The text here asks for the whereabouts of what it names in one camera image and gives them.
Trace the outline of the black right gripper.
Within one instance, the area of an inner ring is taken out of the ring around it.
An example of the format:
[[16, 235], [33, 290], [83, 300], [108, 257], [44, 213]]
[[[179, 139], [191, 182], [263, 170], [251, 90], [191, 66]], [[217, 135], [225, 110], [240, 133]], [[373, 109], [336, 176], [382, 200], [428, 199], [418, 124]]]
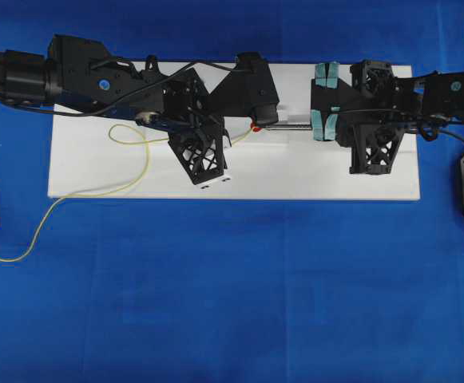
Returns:
[[363, 60], [339, 90], [337, 142], [351, 149], [351, 174], [391, 172], [406, 130], [421, 113], [421, 81], [395, 76], [391, 63]]

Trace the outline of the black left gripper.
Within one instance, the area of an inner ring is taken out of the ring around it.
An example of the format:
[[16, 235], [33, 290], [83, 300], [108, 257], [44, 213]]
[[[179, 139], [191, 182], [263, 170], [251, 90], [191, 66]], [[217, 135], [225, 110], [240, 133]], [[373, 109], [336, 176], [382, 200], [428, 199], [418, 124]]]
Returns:
[[170, 78], [149, 55], [143, 78], [164, 82], [145, 93], [143, 125], [168, 133], [169, 147], [193, 184], [221, 177], [227, 167], [224, 118], [205, 111], [209, 93], [196, 70], [179, 69]]

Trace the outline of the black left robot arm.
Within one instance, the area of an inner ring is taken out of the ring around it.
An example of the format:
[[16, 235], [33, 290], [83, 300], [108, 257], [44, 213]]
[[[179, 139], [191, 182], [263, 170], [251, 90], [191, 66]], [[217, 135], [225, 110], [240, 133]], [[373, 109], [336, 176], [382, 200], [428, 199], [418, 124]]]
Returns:
[[223, 118], [203, 110], [208, 91], [192, 64], [163, 74], [150, 55], [138, 69], [99, 42], [53, 37], [46, 56], [0, 52], [0, 102], [14, 109], [62, 116], [127, 120], [166, 132], [169, 147], [193, 184], [221, 177]]

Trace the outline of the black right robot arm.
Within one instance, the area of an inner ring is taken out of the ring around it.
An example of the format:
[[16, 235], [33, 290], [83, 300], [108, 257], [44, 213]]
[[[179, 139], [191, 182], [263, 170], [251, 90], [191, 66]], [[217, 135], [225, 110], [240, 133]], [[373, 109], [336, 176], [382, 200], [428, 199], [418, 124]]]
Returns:
[[390, 63], [368, 60], [350, 72], [335, 139], [351, 150], [351, 174], [388, 174], [405, 134], [432, 141], [453, 121], [464, 124], [464, 72], [401, 78]]

